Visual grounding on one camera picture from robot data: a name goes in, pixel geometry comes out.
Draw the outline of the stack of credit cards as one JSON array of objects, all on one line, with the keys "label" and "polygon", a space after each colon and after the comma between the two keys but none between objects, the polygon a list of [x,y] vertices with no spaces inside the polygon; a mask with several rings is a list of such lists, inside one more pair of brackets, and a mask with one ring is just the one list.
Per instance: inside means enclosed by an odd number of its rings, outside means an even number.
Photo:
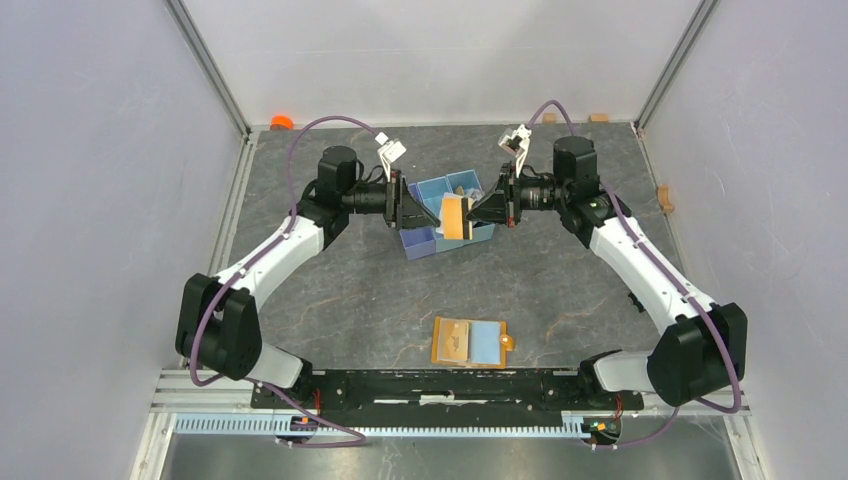
[{"label": "stack of credit cards", "polygon": [[454,193],[463,198],[468,198],[471,203],[478,202],[485,195],[485,192],[479,188],[464,188],[462,186],[458,186]]}]

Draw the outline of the gold striped credit card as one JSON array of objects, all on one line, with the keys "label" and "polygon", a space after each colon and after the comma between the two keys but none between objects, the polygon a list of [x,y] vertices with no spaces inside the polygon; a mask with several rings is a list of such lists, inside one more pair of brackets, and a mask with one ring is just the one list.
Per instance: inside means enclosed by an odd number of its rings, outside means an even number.
[{"label": "gold striped credit card", "polygon": [[467,218],[472,199],[457,194],[445,194],[442,198],[440,221],[442,235],[447,240],[471,240],[473,224]]}]

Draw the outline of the orange leather card holder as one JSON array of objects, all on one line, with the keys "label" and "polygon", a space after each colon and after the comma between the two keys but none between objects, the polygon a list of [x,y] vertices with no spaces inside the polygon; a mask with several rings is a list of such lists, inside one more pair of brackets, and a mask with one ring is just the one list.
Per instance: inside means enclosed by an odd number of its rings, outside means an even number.
[{"label": "orange leather card holder", "polygon": [[[443,319],[466,320],[470,323],[469,360],[448,362],[438,359],[440,325]],[[430,361],[450,368],[504,369],[507,356],[515,348],[507,323],[493,320],[458,319],[437,316],[434,320]]]}]

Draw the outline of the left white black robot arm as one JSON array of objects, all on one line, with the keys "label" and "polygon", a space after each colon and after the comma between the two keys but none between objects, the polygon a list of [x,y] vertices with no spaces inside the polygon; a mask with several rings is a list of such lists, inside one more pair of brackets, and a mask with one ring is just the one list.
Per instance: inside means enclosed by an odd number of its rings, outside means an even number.
[{"label": "left white black robot arm", "polygon": [[278,397],[290,407],[312,399],[308,362],[265,342],[258,313],[296,269],[345,230],[353,214],[380,215],[397,230],[438,225],[438,217],[412,196],[405,177],[393,167],[405,151],[398,140],[380,146],[383,176],[370,181],[361,177],[353,149],[325,149],[316,179],[276,231],[230,267],[187,280],[175,347],[187,359],[196,385],[205,385],[198,374],[205,367],[217,378],[275,385]]}]

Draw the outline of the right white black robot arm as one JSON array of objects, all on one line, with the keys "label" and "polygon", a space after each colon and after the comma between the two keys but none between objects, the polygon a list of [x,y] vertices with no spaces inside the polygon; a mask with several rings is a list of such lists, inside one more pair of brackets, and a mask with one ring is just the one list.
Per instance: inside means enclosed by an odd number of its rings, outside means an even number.
[{"label": "right white black robot arm", "polygon": [[507,130],[499,141],[512,161],[496,184],[464,211],[471,222],[516,226],[525,211],[554,211],[563,227],[625,283],[660,338],[650,351],[611,351],[579,366],[577,392],[602,408],[620,391],[654,393],[681,407],[696,401],[722,413],[742,406],[747,317],[735,303],[719,304],[659,251],[631,210],[602,182],[592,140],[565,136],[553,146],[552,172],[525,163],[530,134]]}]

